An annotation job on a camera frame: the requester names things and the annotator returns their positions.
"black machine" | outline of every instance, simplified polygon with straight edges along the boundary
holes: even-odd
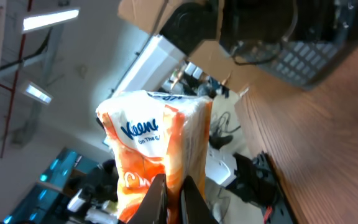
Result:
[[[358,45],[358,0],[224,2],[219,43],[228,57],[302,88],[319,83],[329,74],[326,68]],[[218,0],[185,3],[160,34],[189,55],[203,40],[216,38],[217,20]]]
[[[268,155],[261,153],[253,160],[238,154],[234,157],[238,168],[237,179],[226,189],[244,202],[261,208],[265,223],[297,223],[285,194],[277,182]],[[209,212],[190,176],[185,179],[180,196],[181,223],[218,223]],[[167,223],[167,201],[165,175],[159,174],[128,224]]]

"tissue package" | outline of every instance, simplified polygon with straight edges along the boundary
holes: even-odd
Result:
[[[168,222],[179,222],[180,189],[190,175],[204,196],[212,101],[143,90],[102,102],[96,114],[119,174],[118,217],[128,222],[157,174],[167,176]]]

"ceiling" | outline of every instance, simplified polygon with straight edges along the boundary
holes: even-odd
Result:
[[[95,121],[94,111],[117,86],[148,38],[145,32],[117,17],[118,4],[117,0],[71,1],[72,6],[81,7],[80,15],[76,21],[65,24],[47,87],[53,100],[43,107],[40,116],[43,124],[104,150],[105,134]],[[56,0],[36,0],[32,11],[56,5]],[[26,9],[26,0],[8,1],[2,64],[17,59],[21,41],[18,18]],[[47,32],[29,33],[24,55],[35,52]],[[26,79],[37,83],[42,66],[38,63],[20,72],[19,85]],[[1,82],[13,83],[13,75]],[[16,98],[15,108],[28,114],[32,100],[21,94]]]

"desk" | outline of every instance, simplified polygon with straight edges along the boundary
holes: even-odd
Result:
[[[259,74],[236,104],[247,145],[268,152],[300,223],[358,223],[358,48],[311,91]]]

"black cable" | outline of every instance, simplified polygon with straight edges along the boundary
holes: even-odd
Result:
[[[216,196],[217,197],[217,199],[219,200],[225,200],[225,199],[227,199],[227,200],[229,200],[229,204],[227,205],[227,209],[226,209],[226,212],[224,213],[224,215],[222,215],[222,217],[221,217],[221,219],[218,221],[218,223],[219,224],[221,224],[221,222],[224,220],[224,217],[226,217],[226,214],[227,214],[227,212],[229,211],[229,207],[230,207],[230,202],[231,202],[231,197],[230,196],[223,196],[223,197],[220,197],[221,196],[221,192],[222,192],[222,189],[223,189],[223,187],[221,187],[220,189],[219,189],[219,192],[218,192],[218,195]],[[214,207],[214,204],[215,203],[218,203],[218,202],[214,202],[213,204],[210,204],[209,203],[209,206],[211,207],[211,213],[213,212],[213,207]]]
[[[41,46],[33,54],[30,54],[29,56],[23,57],[22,59],[16,60],[16,61],[11,62],[11,63],[8,63],[6,65],[3,65],[3,66],[0,67],[0,70],[8,68],[8,67],[10,67],[12,65],[15,65],[17,63],[22,63],[22,62],[24,62],[25,60],[27,60],[29,58],[32,58],[34,56],[37,56],[37,55],[41,54],[45,50],[45,48],[47,48],[47,46],[48,46],[48,41],[49,41],[50,31],[51,30],[52,30],[52,28],[49,29],[49,32],[48,32],[46,38],[44,39],[44,41],[42,42]]]
[[[222,135],[222,133],[225,134],[232,134],[238,129],[241,128],[240,125],[238,127],[234,128],[233,130],[229,131],[229,123],[231,119],[231,114],[228,111],[225,111],[216,121],[213,121],[211,124],[211,129],[214,130],[214,133],[217,133],[219,136]]]
[[[283,50],[283,42],[280,41],[278,43],[279,45],[279,50],[276,54],[274,54],[273,56],[271,56],[270,58],[268,59],[265,59],[265,60],[260,60],[260,61],[257,61],[257,62],[238,62],[236,60],[236,56],[237,56],[237,52],[239,49],[241,49],[241,47],[237,48],[234,52],[234,54],[232,55],[232,59],[234,61],[234,63],[238,66],[244,66],[244,65],[261,65],[261,64],[265,64],[265,63],[269,63],[269,62],[272,62],[273,60],[275,60],[280,54],[281,54],[281,51]]]

